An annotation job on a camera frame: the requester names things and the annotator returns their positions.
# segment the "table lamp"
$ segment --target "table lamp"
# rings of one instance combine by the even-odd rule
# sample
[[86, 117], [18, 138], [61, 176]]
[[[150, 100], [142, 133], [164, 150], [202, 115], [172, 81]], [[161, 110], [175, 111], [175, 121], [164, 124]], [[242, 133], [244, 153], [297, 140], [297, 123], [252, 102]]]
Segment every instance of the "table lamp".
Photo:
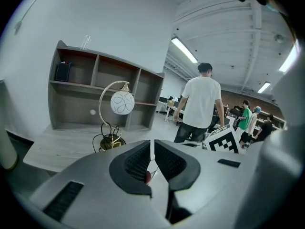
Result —
[[99, 115], [100, 115], [100, 118], [101, 118], [103, 124], [105, 124], [106, 126], [109, 127], [110, 134], [108, 134], [108, 135], [104, 135], [103, 133], [101, 134], [104, 137], [104, 139], [100, 143], [99, 151], [101, 151], [101, 150], [105, 151], [107, 149], [111, 149], [114, 147], [121, 146], [122, 144], [125, 144], [125, 141], [121, 138], [122, 132], [120, 130], [120, 127], [118, 125], [116, 127], [111, 126], [108, 122], [106, 122], [104, 120], [102, 113], [101, 113], [102, 99], [103, 99], [106, 91], [111, 86], [113, 86], [114, 84], [117, 84], [117, 83], [125, 83], [125, 84], [124, 84], [124, 87], [120, 91], [114, 93], [113, 96], [111, 97], [110, 105], [111, 105], [112, 111], [118, 115], [127, 115], [133, 110], [133, 107], [134, 107], [134, 98], [129, 93], [130, 92], [130, 90], [128, 88], [129, 82], [115, 81], [115, 82], [109, 84], [105, 88], [105, 90], [102, 92], [102, 94], [100, 96], [100, 100], [99, 100]]

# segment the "blue cap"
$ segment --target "blue cap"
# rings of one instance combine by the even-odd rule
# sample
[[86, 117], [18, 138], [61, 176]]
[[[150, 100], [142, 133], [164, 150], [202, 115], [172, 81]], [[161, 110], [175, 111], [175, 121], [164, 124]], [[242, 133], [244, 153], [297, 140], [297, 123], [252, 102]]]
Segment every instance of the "blue cap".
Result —
[[262, 108], [260, 106], [255, 107], [255, 112], [261, 112]]

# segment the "tube light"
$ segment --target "tube light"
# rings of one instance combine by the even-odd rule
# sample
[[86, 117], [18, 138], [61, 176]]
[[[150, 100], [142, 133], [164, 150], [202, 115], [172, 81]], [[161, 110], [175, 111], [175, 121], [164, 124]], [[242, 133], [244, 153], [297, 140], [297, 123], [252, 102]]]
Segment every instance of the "tube light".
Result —
[[294, 46], [292, 47], [292, 50], [290, 51], [287, 59], [285, 60], [279, 71], [286, 72], [294, 64], [300, 52], [299, 47], [299, 42], [298, 40], [296, 40]]
[[268, 86], [270, 86], [270, 82], [265, 82], [264, 85], [261, 87], [261, 89], [258, 90], [258, 93], [261, 94], [264, 90], [267, 89]]
[[175, 44], [193, 63], [198, 63], [194, 55], [187, 49], [187, 47], [180, 41], [178, 37], [172, 38], [172, 43]]

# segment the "brick wall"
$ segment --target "brick wall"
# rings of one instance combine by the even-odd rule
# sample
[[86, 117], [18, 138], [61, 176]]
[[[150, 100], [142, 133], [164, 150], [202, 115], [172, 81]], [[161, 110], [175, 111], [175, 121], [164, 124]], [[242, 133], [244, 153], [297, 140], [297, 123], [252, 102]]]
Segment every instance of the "brick wall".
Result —
[[229, 109], [233, 108], [234, 106], [243, 106], [243, 101], [246, 99], [250, 102], [250, 108], [253, 110], [254, 107], [260, 106], [263, 111], [273, 114], [279, 118], [283, 118], [282, 112], [279, 107], [276, 107], [270, 103], [264, 102], [262, 100], [252, 98], [249, 96], [235, 94], [232, 92], [221, 91], [221, 97], [223, 100], [224, 105], [229, 105]]

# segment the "man's hand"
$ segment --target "man's hand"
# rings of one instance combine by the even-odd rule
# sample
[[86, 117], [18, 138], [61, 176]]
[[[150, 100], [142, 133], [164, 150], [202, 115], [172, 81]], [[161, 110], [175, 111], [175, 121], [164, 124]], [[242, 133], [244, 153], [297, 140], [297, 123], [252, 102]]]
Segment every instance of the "man's hand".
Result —
[[178, 119], [179, 119], [179, 114], [176, 113], [176, 114], [173, 116], [173, 120], [174, 120], [175, 122], [177, 122]]

